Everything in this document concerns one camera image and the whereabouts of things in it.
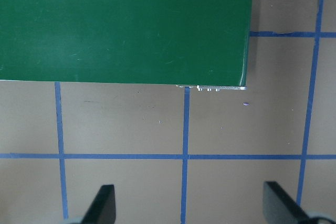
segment blue tape line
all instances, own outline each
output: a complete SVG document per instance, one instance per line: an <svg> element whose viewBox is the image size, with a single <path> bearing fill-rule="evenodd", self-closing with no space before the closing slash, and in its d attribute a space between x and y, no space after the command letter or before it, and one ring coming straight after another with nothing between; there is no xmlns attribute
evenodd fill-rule
<svg viewBox="0 0 336 224"><path fill-rule="evenodd" d="M307 159L317 159L317 160L336 159L336 154L307 155Z"/></svg>
<svg viewBox="0 0 336 224"><path fill-rule="evenodd" d="M61 87L60 87L59 82L55 82L55 100L56 100L59 171L60 171L60 182L61 182L63 218L67 219L68 218L68 199L67 199L67 185L66 185L65 160L64 160Z"/></svg>
<svg viewBox="0 0 336 224"><path fill-rule="evenodd" d="M59 155L58 154L39 154L39 153L0 153L0 158L59 159Z"/></svg>
<svg viewBox="0 0 336 224"><path fill-rule="evenodd" d="M65 159L182 159L181 154L64 154Z"/></svg>
<svg viewBox="0 0 336 224"><path fill-rule="evenodd" d="M189 155L189 159L210 159L210 160L275 160L275 159L284 159L284 160L296 160L301 159L301 155Z"/></svg>
<svg viewBox="0 0 336 224"><path fill-rule="evenodd" d="M306 171L306 160L307 160L307 149L308 149L308 141L309 141L309 130L310 130L310 122L311 122L311 113L314 101L314 90L315 90L315 81L316 81L316 72L319 58L319 48L320 48L320 33L321 33L321 25L322 25L322 13L323 13L323 2L324 0L319 0L318 13L316 18L316 35L315 35L315 45L313 50L313 59L311 64L311 74L310 74L310 83L309 83L309 92L308 92L308 102L307 102L307 112L306 112L306 122L304 127L303 134L303 143L302 143L302 159L300 165L300 173L299 173L299 182L298 182L298 192L296 202L297 204L301 204L302 200L302 192L304 185L304 173Z"/></svg>
<svg viewBox="0 0 336 224"><path fill-rule="evenodd" d="M321 38L336 38L336 33L329 32L329 31L322 31L320 32Z"/></svg>
<svg viewBox="0 0 336 224"><path fill-rule="evenodd" d="M184 88L184 115L183 115L181 224L185 224L186 206L187 206L189 111L190 111L190 88L185 87Z"/></svg>
<svg viewBox="0 0 336 224"><path fill-rule="evenodd" d="M287 34L278 34L274 31L251 31L251 37L302 37L302 38L313 38L315 32L311 31L295 31Z"/></svg>
<svg viewBox="0 0 336 224"><path fill-rule="evenodd" d="M41 159L183 159L182 154L48 154L48 153L0 153L0 158L41 158ZM188 155L187 159L201 159L201 160L298 160L301 155L254 155L254 154L193 154ZM336 154L309 154L306 159L336 159Z"/></svg>

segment blue painter's tape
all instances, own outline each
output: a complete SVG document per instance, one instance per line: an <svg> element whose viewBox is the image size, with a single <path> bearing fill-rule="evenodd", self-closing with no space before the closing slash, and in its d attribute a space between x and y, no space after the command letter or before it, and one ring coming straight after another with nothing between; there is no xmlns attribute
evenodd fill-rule
<svg viewBox="0 0 336 224"><path fill-rule="evenodd" d="M336 154L324 154L324 155L307 155L307 159L336 159Z"/></svg>
<svg viewBox="0 0 336 224"><path fill-rule="evenodd" d="M298 192L297 192L297 198L296 198L296 202L299 205L301 204L303 185L304 185L304 182L305 182L304 181L304 173L306 171L306 159L307 159L307 149L308 149L311 113L312 113L312 107L313 107L313 101L314 101L316 72L317 72L317 65L318 65L318 58L319 58L323 3L324 3L324 0L319 0L318 13L317 13L317 17L316 17L315 45L314 45L313 59L312 59L312 64L311 64L311 74L310 74L308 102L307 102L307 111L306 111L306 122L305 122L305 125L304 125L305 127L304 127L304 134L303 134L303 143L302 143L302 154L301 154L302 159L301 159L301 165L300 165Z"/></svg>
<svg viewBox="0 0 336 224"><path fill-rule="evenodd" d="M59 154L48 154L48 153L0 153L0 158L41 158L41 159L59 159L61 156ZM183 159L182 154L64 154L62 156L64 159ZM187 159L243 159L243 160L275 160L275 159L287 159L287 160L298 160L301 159L301 155L222 155L222 154L194 154L188 155ZM309 154L306 159L336 159L336 154Z"/></svg>
<svg viewBox="0 0 336 224"><path fill-rule="evenodd" d="M336 38L336 33L322 31L320 32L320 37L321 38Z"/></svg>
<svg viewBox="0 0 336 224"><path fill-rule="evenodd" d="M183 114L183 155L188 155L188 136L189 136L189 110L190 110L190 88L184 89L184 114Z"/></svg>
<svg viewBox="0 0 336 224"><path fill-rule="evenodd" d="M61 182L63 218L67 219L68 218L68 199L67 199L67 185L66 185L66 173L65 173L65 161L64 161L61 87L60 87L59 82L55 82L55 100L56 100L59 171L60 171L60 182Z"/></svg>
<svg viewBox="0 0 336 224"><path fill-rule="evenodd" d="M184 114L183 114L181 224L185 224L186 206L187 206L189 111L190 111L190 88L185 87L184 89Z"/></svg>
<svg viewBox="0 0 336 224"><path fill-rule="evenodd" d="M298 160L301 155L189 155L189 159L223 159L223 160Z"/></svg>
<svg viewBox="0 0 336 224"><path fill-rule="evenodd" d="M64 154L64 159L182 159L181 154Z"/></svg>
<svg viewBox="0 0 336 224"><path fill-rule="evenodd" d="M182 189L181 189L181 224L185 224L187 207L187 180L188 180L188 160L182 161Z"/></svg>
<svg viewBox="0 0 336 224"><path fill-rule="evenodd" d="M302 37L302 38L314 38L315 32L311 31L295 31L287 34L278 34L274 31L251 31L251 37Z"/></svg>

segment beige floor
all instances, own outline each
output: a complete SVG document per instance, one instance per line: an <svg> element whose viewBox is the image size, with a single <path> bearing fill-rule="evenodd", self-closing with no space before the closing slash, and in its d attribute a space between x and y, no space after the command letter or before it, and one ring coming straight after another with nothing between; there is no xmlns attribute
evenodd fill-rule
<svg viewBox="0 0 336 224"><path fill-rule="evenodd" d="M322 32L336 33L336 2L324 0L323 7ZM254 0L251 30L314 32L317 11L318 0ZM336 217L333 37L320 39L302 207ZM314 43L251 37L247 91L191 90L188 154L296 156L189 160L186 223L265 223L264 180L279 181L296 199ZM9 158L58 154L54 83L3 81L0 92L0 223L60 223L59 159ZM66 154L183 152L181 88L61 83L61 96ZM312 159L325 154L333 156ZM116 224L180 223L180 159L66 159L65 168L70 218L84 214L101 184L112 183Z"/></svg>

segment green belt surface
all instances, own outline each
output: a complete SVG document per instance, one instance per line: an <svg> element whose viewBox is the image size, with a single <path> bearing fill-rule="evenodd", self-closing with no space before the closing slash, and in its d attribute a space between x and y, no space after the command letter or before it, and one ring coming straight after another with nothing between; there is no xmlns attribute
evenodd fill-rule
<svg viewBox="0 0 336 224"><path fill-rule="evenodd" d="M0 79L244 86L251 0L0 0Z"/></svg>

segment floor tile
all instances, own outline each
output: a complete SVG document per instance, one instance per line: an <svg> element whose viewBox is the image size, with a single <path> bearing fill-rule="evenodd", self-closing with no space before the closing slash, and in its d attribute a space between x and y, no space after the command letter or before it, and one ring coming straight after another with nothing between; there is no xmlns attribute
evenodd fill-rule
<svg viewBox="0 0 336 224"><path fill-rule="evenodd" d="M61 92L67 153L182 152L182 88L62 83Z"/></svg>
<svg viewBox="0 0 336 224"><path fill-rule="evenodd" d="M308 160L302 194L302 207L311 213L324 213L336 220L336 160Z"/></svg>
<svg viewBox="0 0 336 224"><path fill-rule="evenodd" d="M309 133L310 154L336 154L336 39L321 39Z"/></svg>
<svg viewBox="0 0 336 224"><path fill-rule="evenodd" d="M318 0L253 0L251 30L315 31Z"/></svg>
<svg viewBox="0 0 336 224"><path fill-rule="evenodd" d="M0 223L62 221L57 159L0 159Z"/></svg>
<svg viewBox="0 0 336 224"><path fill-rule="evenodd" d="M192 160L188 166L187 223L258 223L263 183L277 181L295 198L300 161Z"/></svg>
<svg viewBox="0 0 336 224"><path fill-rule="evenodd" d="M322 15L322 31L336 32L336 5L335 0L324 0Z"/></svg>
<svg viewBox="0 0 336 224"><path fill-rule="evenodd" d="M53 82L0 81L0 153L58 153Z"/></svg>
<svg viewBox="0 0 336 224"><path fill-rule="evenodd" d="M180 223L180 160L67 160L69 217L84 215L114 184L117 224Z"/></svg>

